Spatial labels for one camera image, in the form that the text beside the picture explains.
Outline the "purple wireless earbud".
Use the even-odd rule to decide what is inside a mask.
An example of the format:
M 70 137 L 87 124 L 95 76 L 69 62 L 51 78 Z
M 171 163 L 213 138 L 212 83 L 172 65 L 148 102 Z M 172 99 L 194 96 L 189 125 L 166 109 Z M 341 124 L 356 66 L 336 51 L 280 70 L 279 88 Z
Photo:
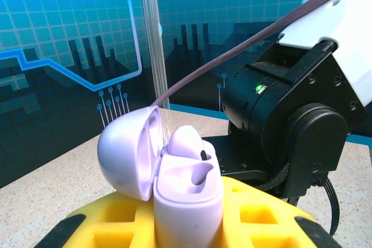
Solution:
M 191 125 L 184 125 L 176 129 L 167 144 L 170 155 L 195 160 L 208 160 L 202 138 Z

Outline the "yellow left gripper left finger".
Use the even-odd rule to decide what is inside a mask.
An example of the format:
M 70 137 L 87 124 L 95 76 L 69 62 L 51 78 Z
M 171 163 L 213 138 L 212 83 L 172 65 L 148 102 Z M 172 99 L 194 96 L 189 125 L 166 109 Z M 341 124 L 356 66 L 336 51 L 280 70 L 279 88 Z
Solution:
M 110 193 L 70 213 L 34 248 L 156 248 L 152 201 Z

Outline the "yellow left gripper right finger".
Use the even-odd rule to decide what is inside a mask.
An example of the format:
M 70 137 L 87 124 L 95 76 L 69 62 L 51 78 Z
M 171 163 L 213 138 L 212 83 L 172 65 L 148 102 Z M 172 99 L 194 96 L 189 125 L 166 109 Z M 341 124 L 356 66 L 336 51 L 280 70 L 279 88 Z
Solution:
M 342 248 L 311 214 L 236 179 L 222 180 L 221 248 Z

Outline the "purple earbud charging case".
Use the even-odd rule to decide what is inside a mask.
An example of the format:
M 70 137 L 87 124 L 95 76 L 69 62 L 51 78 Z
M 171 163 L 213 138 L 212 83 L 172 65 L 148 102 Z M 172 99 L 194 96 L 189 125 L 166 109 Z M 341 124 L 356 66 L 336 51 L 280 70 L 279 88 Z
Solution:
M 170 155 L 160 109 L 149 106 L 108 124 L 97 147 L 106 180 L 133 199 L 153 200 L 160 248 L 210 248 L 223 217 L 223 182 L 213 145 L 208 160 Z

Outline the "aluminium frame post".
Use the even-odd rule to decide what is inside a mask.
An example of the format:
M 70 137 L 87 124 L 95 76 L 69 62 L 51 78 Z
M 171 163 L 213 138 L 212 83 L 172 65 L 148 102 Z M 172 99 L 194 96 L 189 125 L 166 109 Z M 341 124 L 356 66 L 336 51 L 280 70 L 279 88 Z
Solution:
M 142 0 L 155 98 L 168 89 L 158 0 Z

